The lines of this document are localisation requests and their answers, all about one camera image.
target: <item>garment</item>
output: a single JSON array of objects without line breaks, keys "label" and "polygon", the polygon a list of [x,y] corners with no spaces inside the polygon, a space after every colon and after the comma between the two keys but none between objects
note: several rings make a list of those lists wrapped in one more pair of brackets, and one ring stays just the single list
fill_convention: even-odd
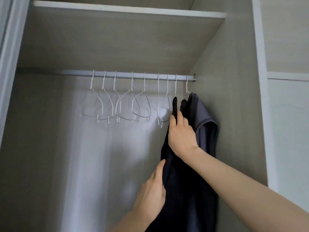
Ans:
[{"label": "garment", "polygon": [[[173,114],[176,103],[174,99]],[[197,94],[191,93],[188,101],[183,100],[180,110],[194,129],[199,147],[215,157],[218,126]],[[218,196],[198,173],[174,154],[168,146],[168,133],[161,159],[166,159],[162,176],[166,200],[146,231],[214,231]]]}]

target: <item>metal clothes rail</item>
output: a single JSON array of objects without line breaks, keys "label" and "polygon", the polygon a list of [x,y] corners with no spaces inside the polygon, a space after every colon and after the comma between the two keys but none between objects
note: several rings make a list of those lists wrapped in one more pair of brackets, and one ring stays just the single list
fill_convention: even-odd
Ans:
[{"label": "metal clothes rail", "polygon": [[[85,76],[92,77],[93,70],[53,70],[53,69],[40,69],[40,68],[17,68],[17,73],[20,74],[49,74],[49,75],[66,75],[66,76]],[[107,71],[106,78],[114,78],[114,71]],[[95,71],[95,77],[104,77],[105,71]],[[149,74],[149,73],[133,73],[133,79],[145,79],[146,80],[157,80],[158,74]],[[132,78],[132,72],[117,72],[116,78]],[[167,75],[159,74],[160,80],[170,80],[175,81],[195,81],[194,76],[192,75]]]}]

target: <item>white door frame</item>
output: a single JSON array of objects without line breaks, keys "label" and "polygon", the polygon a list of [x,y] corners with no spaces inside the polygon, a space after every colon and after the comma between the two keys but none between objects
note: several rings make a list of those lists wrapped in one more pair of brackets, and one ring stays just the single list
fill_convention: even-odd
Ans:
[{"label": "white door frame", "polygon": [[0,0],[0,145],[30,0]]}]

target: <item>forearm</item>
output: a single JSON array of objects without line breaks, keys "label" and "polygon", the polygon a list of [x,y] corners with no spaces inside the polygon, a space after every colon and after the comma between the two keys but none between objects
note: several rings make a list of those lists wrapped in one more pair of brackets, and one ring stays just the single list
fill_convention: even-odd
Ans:
[{"label": "forearm", "polygon": [[149,225],[149,222],[131,211],[127,213],[110,232],[144,232]]},{"label": "forearm", "polygon": [[195,148],[184,160],[253,231],[308,231],[309,214],[268,187]]}]

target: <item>person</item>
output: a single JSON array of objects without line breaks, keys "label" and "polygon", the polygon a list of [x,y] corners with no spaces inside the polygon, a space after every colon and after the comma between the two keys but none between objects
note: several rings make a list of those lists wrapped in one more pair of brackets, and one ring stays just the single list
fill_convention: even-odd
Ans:
[{"label": "person", "polygon": [[[275,191],[208,155],[197,145],[195,132],[180,111],[172,115],[168,144],[216,191],[252,231],[309,231],[309,213]],[[133,210],[112,232],[142,232],[160,213],[165,202],[162,160],[137,194]]]}]

